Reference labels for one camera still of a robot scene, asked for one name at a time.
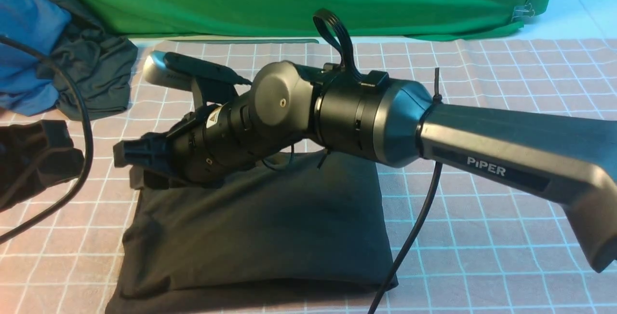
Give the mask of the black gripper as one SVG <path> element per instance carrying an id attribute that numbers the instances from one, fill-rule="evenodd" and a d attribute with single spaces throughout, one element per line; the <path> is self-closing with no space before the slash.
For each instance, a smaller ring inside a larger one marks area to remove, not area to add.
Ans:
<path id="1" fill-rule="evenodd" d="M 0 209 L 80 176 L 84 154 L 65 121 L 41 120 L 0 128 Z"/>

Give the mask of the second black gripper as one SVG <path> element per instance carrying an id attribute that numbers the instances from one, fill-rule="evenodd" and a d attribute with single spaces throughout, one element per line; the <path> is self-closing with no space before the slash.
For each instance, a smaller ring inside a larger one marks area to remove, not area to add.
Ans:
<path id="1" fill-rule="evenodd" d="M 230 104 L 199 107 L 167 132 L 116 143 L 114 166 L 130 166 L 152 189 L 220 187 L 251 169 L 251 154 L 237 136 L 242 128 L 241 111 L 233 116 Z"/>

